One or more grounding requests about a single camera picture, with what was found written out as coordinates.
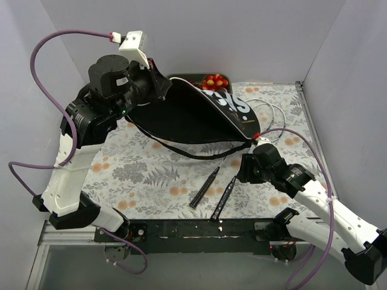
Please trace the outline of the black sport racket bag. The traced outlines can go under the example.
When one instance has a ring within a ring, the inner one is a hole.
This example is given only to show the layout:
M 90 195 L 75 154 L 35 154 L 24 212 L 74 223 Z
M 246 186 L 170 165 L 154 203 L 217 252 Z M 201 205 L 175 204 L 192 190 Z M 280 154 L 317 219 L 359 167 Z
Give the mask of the black sport racket bag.
M 197 88 L 187 80 L 172 77 L 165 100 L 134 108 L 125 118 L 147 137 L 182 156 L 195 160 L 224 158 L 255 143 L 261 126 L 253 109 L 228 92 Z M 193 155 L 170 146 L 239 142 L 240 146 L 214 155 Z

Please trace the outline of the badminton racket handle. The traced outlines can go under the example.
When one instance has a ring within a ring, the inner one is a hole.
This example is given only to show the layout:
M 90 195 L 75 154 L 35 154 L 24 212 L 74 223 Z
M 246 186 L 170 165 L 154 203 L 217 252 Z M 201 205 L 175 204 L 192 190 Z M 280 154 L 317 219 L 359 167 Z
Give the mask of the badminton racket handle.
M 227 187 L 225 188 L 221 199 L 219 200 L 217 206 L 215 207 L 214 212 L 212 213 L 212 215 L 210 217 L 210 220 L 213 220 L 213 221 L 219 220 L 220 214 L 221 214 L 224 206 L 226 205 L 226 202 L 227 202 L 229 196 L 231 195 L 231 193 L 233 191 L 233 188 L 235 186 L 235 182 L 236 182 L 236 176 L 234 176 L 231 179 L 231 181 L 228 183 Z
M 226 159 L 226 157 L 223 158 L 223 160 L 217 166 L 217 168 L 208 176 L 208 178 L 206 179 L 204 184 L 201 186 L 201 188 L 196 193 L 196 195 L 193 198 L 193 200 L 191 200 L 191 202 L 189 203 L 189 207 L 191 209 L 194 210 L 194 209 L 197 208 L 198 204 L 200 203 L 200 201 L 202 200 L 202 198 L 204 197 L 204 195 L 206 194 L 206 192 L 208 191 L 208 189 L 210 188 L 210 186 L 212 185 L 212 183 L 216 179 L 216 177 L 218 175 L 218 172 L 220 171 L 220 168 L 221 168 L 221 166 L 222 166 L 222 164 L 223 164 L 225 159 Z

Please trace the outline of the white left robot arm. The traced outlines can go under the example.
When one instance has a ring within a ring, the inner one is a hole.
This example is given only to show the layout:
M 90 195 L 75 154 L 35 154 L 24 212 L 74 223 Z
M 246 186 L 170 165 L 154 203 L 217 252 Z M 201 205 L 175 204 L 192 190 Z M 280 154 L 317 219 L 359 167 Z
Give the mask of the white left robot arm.
M 117 128 L 117 122 L 136 106 L 161 101 L 172 82 L 157 69 L 154 60 L 141 68 L 134 60 L 119 55 L 99 58 L 88 70 L 89 84 L 66 108 L 69 120 L 61 122 L 57 161 L 75 150 L 70 161 L 51 174 L 46 190 L 33 198 L 41 212 L 49 212 L 49 221 L 57 230 L 103 228 L 117 242 L 129 234 L 130 222 L 115 208 L 99 205 L 82 190 L 91 163 Z

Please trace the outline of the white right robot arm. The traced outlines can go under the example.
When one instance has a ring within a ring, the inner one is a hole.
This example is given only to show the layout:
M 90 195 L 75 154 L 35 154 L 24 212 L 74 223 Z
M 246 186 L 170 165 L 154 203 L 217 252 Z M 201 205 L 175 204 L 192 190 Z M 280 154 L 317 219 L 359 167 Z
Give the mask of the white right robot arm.
M 270 183 L 274 188 L 306 206 L 326 226 L 302 218 L 286 208 L 273 220 L 280 240 L 297 237 L 320 249 L 331 242 L 329 253 L 340 260 L 358 281 L 373 285 L 386 270 L 386 230 L 360 218 L 334 196 L 300 164 L 287 164 L 270 143 L 259 144 L 242 156 L 237 179 L 242 183 Z

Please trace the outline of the grey plastic tray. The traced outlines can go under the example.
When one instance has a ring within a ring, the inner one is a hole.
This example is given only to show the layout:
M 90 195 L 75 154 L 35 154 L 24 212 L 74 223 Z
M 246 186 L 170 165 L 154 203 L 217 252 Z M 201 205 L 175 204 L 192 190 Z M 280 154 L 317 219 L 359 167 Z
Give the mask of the grey plastic tray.
M 232 93 L 230 79 L 220 73 L 176 73 L 167 75 L 167 78 L 180 78 L 188 81 L 192 85 L 210 91 L 227 91 Z

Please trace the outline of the red yellow fruit bunch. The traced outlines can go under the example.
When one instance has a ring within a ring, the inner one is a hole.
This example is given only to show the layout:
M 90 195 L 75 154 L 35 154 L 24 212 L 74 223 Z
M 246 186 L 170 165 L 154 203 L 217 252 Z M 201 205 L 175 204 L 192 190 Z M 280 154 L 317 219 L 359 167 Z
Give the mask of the red yellow fruit bunch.
M 209 74 L 202 79 L 200 88 L 210 91 L 230 92 L 230 83 L 226 76 L 221 74 Z

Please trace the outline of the black base bar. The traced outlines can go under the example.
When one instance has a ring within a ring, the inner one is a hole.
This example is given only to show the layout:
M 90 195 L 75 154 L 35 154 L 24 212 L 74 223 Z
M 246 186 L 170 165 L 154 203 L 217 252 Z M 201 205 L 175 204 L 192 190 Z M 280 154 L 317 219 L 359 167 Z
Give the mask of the black base bar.
M 271 219 L 138 219 L 130 221 L 128 239 L 146 254 L 252 253 L 293 260 L 304 251 L 300 238 L 271 227 Z

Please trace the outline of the floral table mat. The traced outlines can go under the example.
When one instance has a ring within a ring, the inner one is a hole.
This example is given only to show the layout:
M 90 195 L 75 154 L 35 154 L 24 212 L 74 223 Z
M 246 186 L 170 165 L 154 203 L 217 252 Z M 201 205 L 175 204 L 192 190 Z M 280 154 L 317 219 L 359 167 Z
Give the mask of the floral table mat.
M 294 85 L 235 83 L 233 94 L 255 111 L 279 153 L 289 164 L 303 165 L 320 181 L 316 145 L 303 99 Z M 114 207 L 129 219 L 209 218 L 225 187 L 237 174 L 241 153 L 228 156 L 196 209 L 189 203 L 222 159 L 186 158 L 144 136 L 120 120 L 91 163 L 83 191 L 100 205 Z

